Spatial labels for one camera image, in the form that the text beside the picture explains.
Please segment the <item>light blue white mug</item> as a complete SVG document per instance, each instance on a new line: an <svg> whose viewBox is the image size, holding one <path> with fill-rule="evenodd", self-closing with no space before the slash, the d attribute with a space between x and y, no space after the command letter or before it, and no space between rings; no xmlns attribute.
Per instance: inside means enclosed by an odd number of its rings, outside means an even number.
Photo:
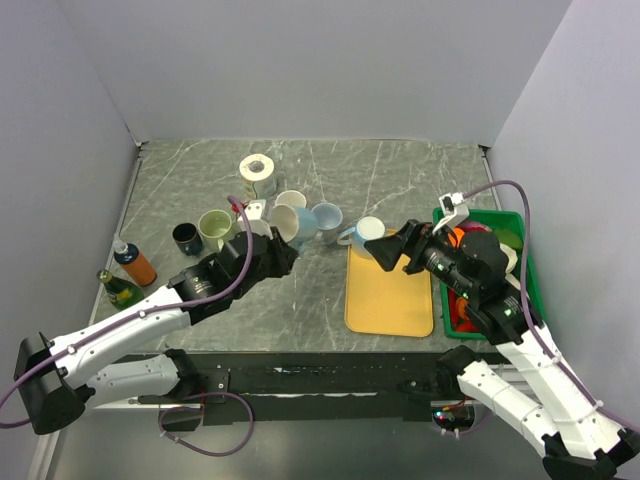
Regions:
<svg viewBox="0 0 640 480"><path fill-rule="evenodd" d="M369 240L378 240L386 235L387 229L384 223L373 216L365 216L353 227L339 233L336 243L340 246L350 246L352 253L364 259L371 259L371 254L364 244Z"/></svg>

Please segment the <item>light blue faceted mug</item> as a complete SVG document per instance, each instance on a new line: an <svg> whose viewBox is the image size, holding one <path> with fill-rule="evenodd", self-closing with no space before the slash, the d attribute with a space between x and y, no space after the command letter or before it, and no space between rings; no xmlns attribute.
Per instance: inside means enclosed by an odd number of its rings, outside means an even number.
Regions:
<svg viewBox="0 0 640 480"><path fill-rule="evenodd" d="M302 252L318 233L318 222L308 209L290 205L276 205L271 211L270 224L290 247Z"/></svg>

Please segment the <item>grey blue mug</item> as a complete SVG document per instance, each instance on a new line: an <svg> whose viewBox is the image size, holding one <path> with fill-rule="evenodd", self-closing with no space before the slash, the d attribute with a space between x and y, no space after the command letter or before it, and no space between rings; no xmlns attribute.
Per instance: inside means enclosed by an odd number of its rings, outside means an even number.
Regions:
<svg viewBox="0 0 640 480"><path fill-rule="evenodd" d="M286 190L279 193L275 200L276 205L287 205L291 207L306 208L306 196L297 190Z"/></svg>

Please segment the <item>light green mug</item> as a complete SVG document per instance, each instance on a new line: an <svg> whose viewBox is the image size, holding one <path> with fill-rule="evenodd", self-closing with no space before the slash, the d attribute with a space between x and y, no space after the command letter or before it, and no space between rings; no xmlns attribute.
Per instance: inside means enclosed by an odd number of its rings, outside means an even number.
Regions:
<svg viewBox="0 0 640 480"><path fill-rule="evenodd" d="M233 239L237 225L229 213L223 210L210 210L199 219L198 231L213 253L219 253L226 241Z"/></svg>

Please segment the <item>small grey cup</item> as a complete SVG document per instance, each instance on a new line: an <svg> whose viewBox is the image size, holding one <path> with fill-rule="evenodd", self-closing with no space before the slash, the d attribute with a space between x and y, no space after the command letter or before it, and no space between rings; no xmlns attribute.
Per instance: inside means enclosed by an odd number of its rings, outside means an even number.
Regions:
<svg viewBox="0 0 640 480"><path fill-rule="evenodd" d="M317 222L320 239L324 245L334 242L338 235L343 222L343 213L341 209L332 203L320 203L315 205L311 212L314 214Z"/></svg>

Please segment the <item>dark blue mug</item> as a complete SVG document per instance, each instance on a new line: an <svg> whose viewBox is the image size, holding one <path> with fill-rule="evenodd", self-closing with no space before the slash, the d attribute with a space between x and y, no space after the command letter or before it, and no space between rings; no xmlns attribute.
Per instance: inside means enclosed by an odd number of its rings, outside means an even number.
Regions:
<svg viewBox="0 0 640 480"><path fill-rule="evenodd" d="M198 256L204 249L203 241L197 227L192 223L181 223L172 231L172 238L186 256Z"/></svg>

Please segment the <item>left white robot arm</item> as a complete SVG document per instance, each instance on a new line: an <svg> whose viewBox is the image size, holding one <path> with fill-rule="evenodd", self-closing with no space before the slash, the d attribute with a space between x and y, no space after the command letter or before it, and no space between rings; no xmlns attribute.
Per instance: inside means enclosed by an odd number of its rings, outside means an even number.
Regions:
<svg viewBox="0 0 640 480"><path fill-rule="evenodd" d="M14 381L37 435L59 431L86 409L137 395L191 399L198 373L177 349L147 361L124 356L157 337L224 312L256 283L288 275L298 257L277 232L241 232L131 307L79 331L25 338Z"/></svg>

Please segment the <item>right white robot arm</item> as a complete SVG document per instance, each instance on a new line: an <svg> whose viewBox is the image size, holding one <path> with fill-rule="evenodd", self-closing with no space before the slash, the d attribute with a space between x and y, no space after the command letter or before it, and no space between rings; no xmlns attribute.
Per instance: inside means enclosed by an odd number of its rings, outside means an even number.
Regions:
<svg viewBox="0 0 640 480"><path fill-rule="evenodd" d="M481 402L529 442L552 479L613 479L639 453L639 434L601 413L572 379L550 331L523 287L507 279L508 255L491 232L457 242L430 223L408 221L397 233L364 244L385 271L407 256L404 271L427 271L467 304L472 324L523 376L532 396L459 346L438 361L437 387L448 398Z"/></svg>

